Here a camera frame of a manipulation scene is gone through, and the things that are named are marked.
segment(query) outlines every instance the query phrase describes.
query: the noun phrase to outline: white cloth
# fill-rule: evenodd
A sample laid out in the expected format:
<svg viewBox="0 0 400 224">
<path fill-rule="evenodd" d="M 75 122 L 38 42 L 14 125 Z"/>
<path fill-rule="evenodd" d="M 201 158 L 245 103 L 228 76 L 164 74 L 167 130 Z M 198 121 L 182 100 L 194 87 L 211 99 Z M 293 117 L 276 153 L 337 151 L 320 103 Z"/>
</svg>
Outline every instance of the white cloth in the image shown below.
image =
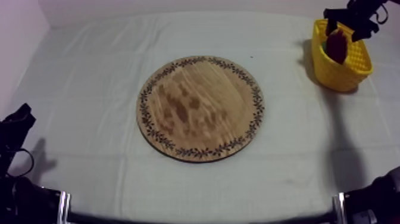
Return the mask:
<svg viewBox="0 0 400 224">
<path fill-rule="evenodd" d="M 328 211 L 335 192 L 400 165 L 400 45 L 375 34 L 366 41 L 374 74 L 354 94 L 326 93 L 306 72 L 313 22 L 174 13 L 51 30 L 10 105 L 28 102 L 37 118 L 24 144 L 45 150 L 36 181 L 72 193 L 74 211 L 133 220 L 273 221 Z M 136 124 L 145 80 L 190 55 L 240 64 L 265 99 L 255 139 L 215 163 L 161 155 Z"/>
</svg>

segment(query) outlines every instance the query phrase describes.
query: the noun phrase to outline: plastic basket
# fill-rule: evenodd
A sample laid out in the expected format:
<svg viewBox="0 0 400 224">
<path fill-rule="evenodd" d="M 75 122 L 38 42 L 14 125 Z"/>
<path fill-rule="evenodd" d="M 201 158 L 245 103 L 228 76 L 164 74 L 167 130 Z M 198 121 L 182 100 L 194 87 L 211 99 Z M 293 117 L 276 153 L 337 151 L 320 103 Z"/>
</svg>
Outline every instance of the plastic basket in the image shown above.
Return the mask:
<svg viewBox="0 0 400 224">
<path fill-rule="evenodd" d="M 316 20 L 312 34 L 312 59 L 317 80 L 324 86 L 346 92 L 355 89 L 358 84 L 372 73 L 372 63 L 363 41 L 351 41 L 353 30 L 341 23 L 341 28 L 347 38 L 347 57 L 343 64 L 329 58 L 322 49 L 326 41 L 325 29 L 327 20 Z"/>
</svg>

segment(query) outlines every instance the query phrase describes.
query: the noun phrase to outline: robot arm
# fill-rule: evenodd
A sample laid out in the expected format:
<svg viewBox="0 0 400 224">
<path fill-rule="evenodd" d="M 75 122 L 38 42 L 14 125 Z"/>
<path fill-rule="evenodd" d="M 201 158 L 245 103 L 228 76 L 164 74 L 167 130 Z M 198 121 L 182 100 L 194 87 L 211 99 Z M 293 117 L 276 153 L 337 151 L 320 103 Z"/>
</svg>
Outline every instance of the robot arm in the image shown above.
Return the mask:
<svg viewBox="0 0 400 224">
<path fill-rule="evenodd" d="M 379 31 L 378 24 L 384 24 L 388 20 L 388 11 L 383 5 L 387 3 L 387 1 L 388 0 L 350 0 L 347 3 L 347 8 L 335 10 L 325 9 L 324 18 L 328 19 L 326 35 L 328 36 L 332 31 L 336 30 L 338 28 L 337 22 L 341 22 L 354 30 L 352 35 L 353 42 L 370 38 L 372 31 L 374 33 Z M 376 13 L 381 6 L 386 12 L 386 18 L 383 21 L 379 21 L 378 13 Z M 378 24 L 370 20 L 374 14 L 376 15 Z"/>
</svg>

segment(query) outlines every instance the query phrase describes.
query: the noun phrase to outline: round wooden board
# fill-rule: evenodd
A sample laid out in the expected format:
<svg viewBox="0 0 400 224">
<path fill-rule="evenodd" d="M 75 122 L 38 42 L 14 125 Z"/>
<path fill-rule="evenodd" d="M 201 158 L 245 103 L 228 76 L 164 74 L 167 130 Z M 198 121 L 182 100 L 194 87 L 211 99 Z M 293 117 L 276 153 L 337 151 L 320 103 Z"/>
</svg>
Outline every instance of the round wooden board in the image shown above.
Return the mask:
<svg viewBox="0 0 400 224">
<path fill-rule="evenodd" d="M 158 151 L 201 163 L 246 146 L 263 112 L 263 94 L 245 69 L 224 58 L 195 56 L 166 64 L 146 81 L 136 118 Z"/>
</svg>

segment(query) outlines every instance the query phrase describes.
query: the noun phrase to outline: white wall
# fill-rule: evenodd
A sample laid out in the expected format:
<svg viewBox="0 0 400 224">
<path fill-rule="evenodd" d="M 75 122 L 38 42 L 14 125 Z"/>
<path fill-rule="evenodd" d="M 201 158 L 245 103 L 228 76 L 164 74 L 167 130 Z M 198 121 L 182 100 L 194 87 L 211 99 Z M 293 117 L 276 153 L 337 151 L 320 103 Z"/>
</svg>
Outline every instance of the white wall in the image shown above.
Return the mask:
<svg viewBox="0 0 400 224">
<path fill-rule="evenodd" d="M 37 0 L 0 0 L 0 119 L 49 29 Z"/>
<path fill-rule="evenodd" d="M 176 11 L 256 11 L 322 18 L 325 8 L 345 8 L 348 0 L 39 0 L 52 27 L 99 19 Z M 383 32 L 400 35 L 400 5 L 388 2 Z M 383 10 L 379 11 L 381 19 Z"/>
</svg>

